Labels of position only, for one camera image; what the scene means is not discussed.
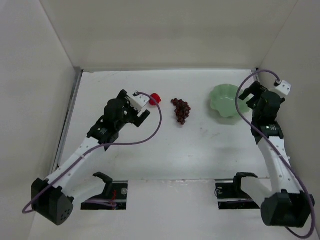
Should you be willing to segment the red fake pomegranate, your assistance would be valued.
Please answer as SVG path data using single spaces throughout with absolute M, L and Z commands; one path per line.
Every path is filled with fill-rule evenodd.
M 149 104 L 151 106 L 156 106 L 162 101 L 161 97 L 157 93 L 152 93 L 150 95 Z

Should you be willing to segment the dark red fake grapes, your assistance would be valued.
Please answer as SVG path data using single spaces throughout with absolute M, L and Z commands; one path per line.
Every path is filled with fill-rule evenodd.
M 191 107 L 188 102 L 174 98 L 170 101 L 175 106 L 175 116 L 177 117 L 177 122 L 181 125 L 186 123 L 186 119 L 190 116 Z

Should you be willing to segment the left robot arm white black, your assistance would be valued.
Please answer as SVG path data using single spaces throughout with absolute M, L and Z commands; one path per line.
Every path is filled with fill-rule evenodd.
M 144 107 L 156 100 L 136 91 L 128 94 L 121 90 L 109 100 L 103 115 L 90 128 L 78 149 L 45 179 L 37 178 L 31 185 L 31 201 L 23 208 L 24 214 L 36 212 L 56 226 L 60 226 L 83 204 L 97 204 L 115 208 L 112 200 L 99 199 L 112 190 L 113 179 L 97 168 L 100 157 L 111 147 L 121 146 L 120 131 L 132 124 L 137 128 L 150 115 Z

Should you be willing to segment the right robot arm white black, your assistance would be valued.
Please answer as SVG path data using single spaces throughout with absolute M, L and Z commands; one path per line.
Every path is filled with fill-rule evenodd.
M 312 214 L 315 200 L 305 193 L 292 173 L 285 150 L 284 134 L 276 121 L 281 104 L 291 90 L 287 82 L 276 83 L 272 90 L 255 81 L 237 100 L 247 101 L 252 109 L 251 134 L 262 153 L 269 174 L 271 189 L 265 187 L 254 173 L 238 172 L 233 178 L 237 193 L 248 195 L 260 208 L 266 226 L 302 228 Z

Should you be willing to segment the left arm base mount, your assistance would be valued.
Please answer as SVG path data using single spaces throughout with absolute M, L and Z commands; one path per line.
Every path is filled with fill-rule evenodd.
M 112 184 L 106 184 L 102 193 L 92 196 L 81 204 L 81 210 L 126 210 L 128 185 L 128 181 L 114 181 Z

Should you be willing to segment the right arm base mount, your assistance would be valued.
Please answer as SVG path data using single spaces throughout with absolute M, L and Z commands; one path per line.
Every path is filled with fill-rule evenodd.
M 242 191 L 234 188 L 231 181 L 215 183 L 214 194 L 217 198 L 219 210 L 259 210 L 260 207 Z

